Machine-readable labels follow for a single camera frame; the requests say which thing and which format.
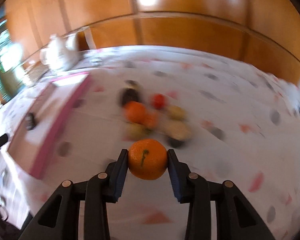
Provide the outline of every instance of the white teapot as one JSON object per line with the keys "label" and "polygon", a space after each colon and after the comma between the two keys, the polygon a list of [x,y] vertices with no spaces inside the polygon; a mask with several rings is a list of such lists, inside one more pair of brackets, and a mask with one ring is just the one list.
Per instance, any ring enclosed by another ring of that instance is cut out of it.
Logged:
{"label": "white teapot", "polygon": [[77,47],[76,34],[71,34],[68,39],[53,34],[48,46],[41,49],[40,60],[52,71],[67,71],[79,61]]}

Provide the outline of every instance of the floor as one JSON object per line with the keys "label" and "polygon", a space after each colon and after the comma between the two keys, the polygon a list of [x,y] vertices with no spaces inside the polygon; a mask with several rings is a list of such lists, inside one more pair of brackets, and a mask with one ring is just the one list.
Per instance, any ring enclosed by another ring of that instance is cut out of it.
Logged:
{"label": "floor", "polygon": [[[17,228],[21,228],[28,215],[29,208],[23,196],[16,189],[6,163],[0,153],[0,204],[3,205],[3,203],[5,203],[9,214],[7,221]],[[0,208],[0,212],[5,218],[6,214],[2,208]]]}

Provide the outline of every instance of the metal pin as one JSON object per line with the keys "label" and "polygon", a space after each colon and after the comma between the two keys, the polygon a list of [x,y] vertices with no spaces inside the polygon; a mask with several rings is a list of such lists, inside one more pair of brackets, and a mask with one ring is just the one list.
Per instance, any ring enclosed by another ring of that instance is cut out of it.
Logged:
{"label": "metal pin", "polygon": [[69,180],[65,180],[63,183],[62,183],[62,186],[63,187],[69,187],[71,185],[71,181]]}
{"label": "metal pin", "polygon": [[227,181],[225,181],[225,186],[226,186],[226,187],[233,187],[233,182],[227,180]]}
{"label": "metal pin", "polygon": [[190,179],[197,179],[198,178],[198,174],[196,174],[194,172],[191,172],[188,176],[189,176]]}
{"label": "metal pin", "polygon": [[105,172],[102,172],[102,173],[98,174],[99,179],[105,179],[106,177],[108,177],[108,174],[106,174]]}

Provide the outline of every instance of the patterned tablecloth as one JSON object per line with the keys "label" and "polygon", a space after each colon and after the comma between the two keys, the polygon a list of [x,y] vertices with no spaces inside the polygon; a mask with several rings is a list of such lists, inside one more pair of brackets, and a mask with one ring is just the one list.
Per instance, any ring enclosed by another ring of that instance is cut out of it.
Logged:
{"label": "patterned tablecloth", "polygon": [[[96,55],[102,65],[93,67]],[[147,107],[151,94],[162,93],[170,104],[187,111],[193,138],[176,154],[191,171],[219,183],[232,180],[276,239],[291,239],[300,229],[300,116],[295,86],[252,65],[167,47],[88,51],[75,68],[80,70],[70,72],[88,69],[93,83],[57,138],[44,178],[26,174],[9,157],[7,145],[2,148],[33,214],[63,180],[89,179],[132,144],[125,138],[126,123],[118,105],[119,90],[130,79],[141,84]],[[49,79],[23,90],[0,110],[0,135],[14,133]],[[160,118],[162,125],[164,112]],[[160,129],[151,137],[169,148]],[[107,208],[112,239],[184,238],[188,204],[178,204],[168,172],[155,181],[140,180],[128,172],[122,197]],[[212,226],[215,239],[214,209]]]}

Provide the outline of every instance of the red tomato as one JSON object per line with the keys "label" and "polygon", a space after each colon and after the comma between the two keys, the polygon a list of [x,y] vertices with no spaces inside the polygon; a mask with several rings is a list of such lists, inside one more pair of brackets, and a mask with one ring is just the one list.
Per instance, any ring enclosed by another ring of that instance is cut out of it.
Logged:
{"label": "red tomato", "polygon": [[151,105],[155,109],[162,109],[166,106],[166,98],[162,94],[154,94],[151,98]]}

